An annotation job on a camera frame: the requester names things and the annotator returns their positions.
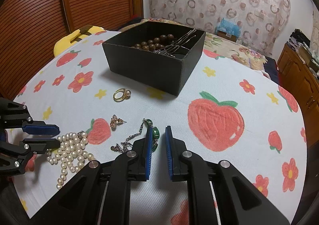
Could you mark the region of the brown louvered wardrobe door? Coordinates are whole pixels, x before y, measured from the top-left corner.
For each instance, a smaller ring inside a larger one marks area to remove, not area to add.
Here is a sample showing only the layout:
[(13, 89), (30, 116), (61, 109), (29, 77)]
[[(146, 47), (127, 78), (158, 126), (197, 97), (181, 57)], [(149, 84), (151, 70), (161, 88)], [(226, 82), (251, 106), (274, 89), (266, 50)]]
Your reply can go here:
[(86, 26), (116, 30), (143, 0), (1, 0), (1, 96), (14, 99), (53, 59), (55, 43)]

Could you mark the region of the cardboard box with blue bag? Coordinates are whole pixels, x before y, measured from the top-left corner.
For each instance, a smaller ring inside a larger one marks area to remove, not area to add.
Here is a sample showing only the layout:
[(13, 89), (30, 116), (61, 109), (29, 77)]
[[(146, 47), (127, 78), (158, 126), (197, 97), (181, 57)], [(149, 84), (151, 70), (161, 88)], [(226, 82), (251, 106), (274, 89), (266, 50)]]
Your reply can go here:
[(217, 24), (215, 34), (224, 39), (236, 42), (241, 35), (241, 29), (238, 25), (225, 20), (224, 18)]

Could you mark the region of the rose gold earring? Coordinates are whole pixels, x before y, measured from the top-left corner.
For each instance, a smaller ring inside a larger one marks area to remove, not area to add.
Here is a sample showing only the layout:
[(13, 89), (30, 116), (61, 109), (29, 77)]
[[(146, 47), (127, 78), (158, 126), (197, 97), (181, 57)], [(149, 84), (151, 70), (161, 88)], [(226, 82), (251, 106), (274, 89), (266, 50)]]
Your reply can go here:
[(122, 125), (124, 123), (126, 123), (126, 121), (117, 117), (116, 115), (113, 115), (110, 120), (110, 128), (112, 131), (115, 131), (117, 126)]

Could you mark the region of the black jewelry box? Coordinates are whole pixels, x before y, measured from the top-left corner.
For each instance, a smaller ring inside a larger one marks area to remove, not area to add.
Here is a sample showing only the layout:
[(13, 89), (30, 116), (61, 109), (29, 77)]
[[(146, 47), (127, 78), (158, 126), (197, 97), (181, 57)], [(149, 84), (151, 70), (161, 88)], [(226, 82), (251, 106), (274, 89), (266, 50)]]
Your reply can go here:
[[(134, 47), (169, 34), (181, 44), (162, 41), (162, 52)], [(112, 72), (178, 96), (202, 55), (205, 37), (205, 31), (195, 28), (147, 21), (104, 41), (102, 47)]]

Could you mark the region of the wooden sideboard cabinet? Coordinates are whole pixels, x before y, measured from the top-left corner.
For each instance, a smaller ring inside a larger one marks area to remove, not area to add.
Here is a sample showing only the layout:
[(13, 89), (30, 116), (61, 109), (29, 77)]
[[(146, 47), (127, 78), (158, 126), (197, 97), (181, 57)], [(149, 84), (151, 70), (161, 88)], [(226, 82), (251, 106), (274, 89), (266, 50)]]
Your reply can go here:
[(280, 85), (296, 99), (302, 112), (308, 147), (318, 143), (318, 80), (287, 44), (277, 61)]

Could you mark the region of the yellow plush toy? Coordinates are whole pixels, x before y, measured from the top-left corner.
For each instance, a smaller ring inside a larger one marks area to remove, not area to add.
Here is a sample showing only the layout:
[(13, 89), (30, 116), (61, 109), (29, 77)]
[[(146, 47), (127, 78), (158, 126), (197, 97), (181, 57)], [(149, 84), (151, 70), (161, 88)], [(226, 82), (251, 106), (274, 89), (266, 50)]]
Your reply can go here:
[(58, 40), (53, 48), (53, 55), (54, 57), (59, 56), (62, 52), (64, 52), (66, 49), (71, 47), (73, 44), (82, 41), (86, 37), (96, 34), (102, 34), (106, 32), (106, 30), (102, 27), (93, 26), (93, 25), (85, 25), (75, 31), (73, 31), (71, 34), (61, 38)]

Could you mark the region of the strawberry flower print cloth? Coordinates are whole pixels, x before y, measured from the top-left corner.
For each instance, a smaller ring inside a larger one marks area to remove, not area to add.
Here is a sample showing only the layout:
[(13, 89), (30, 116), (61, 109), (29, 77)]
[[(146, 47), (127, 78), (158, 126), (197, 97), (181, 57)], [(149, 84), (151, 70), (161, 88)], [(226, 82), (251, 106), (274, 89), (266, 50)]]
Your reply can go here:
[[(91, 35), (48, 63), (15, 100), (36, 120), (62, 134), (85, 131), (85, 150), (96, 160), (113, 160), (113, 145), (150, 119), (160, 136), (174, 137), (203, 159), (230, 161), (292, 221), (305, 180), (307, 142), (296, 99), (281, 86), (226, 57), (202, 54), (179, 96), (110, 71), (102, 42)], [(110, 128), (113, 115), (126, 123)]]

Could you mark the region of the silver hair pins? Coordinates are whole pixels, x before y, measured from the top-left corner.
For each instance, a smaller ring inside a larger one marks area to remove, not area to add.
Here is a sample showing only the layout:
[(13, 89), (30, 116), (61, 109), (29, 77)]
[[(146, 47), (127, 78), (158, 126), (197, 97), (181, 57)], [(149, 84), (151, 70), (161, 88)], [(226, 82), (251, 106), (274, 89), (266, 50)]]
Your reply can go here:
[(171, 44), (164, 46), (163, 48), (155, 50), (154, 53), (166, 56), (173, 56), (173, 54), (177, 52), (180, 48), (189, 50), (184, 45), (191, 41), (191, 39), (196, 37), (196, 32), (197, 30), (193, 28), (178, 40), (173, 41)]

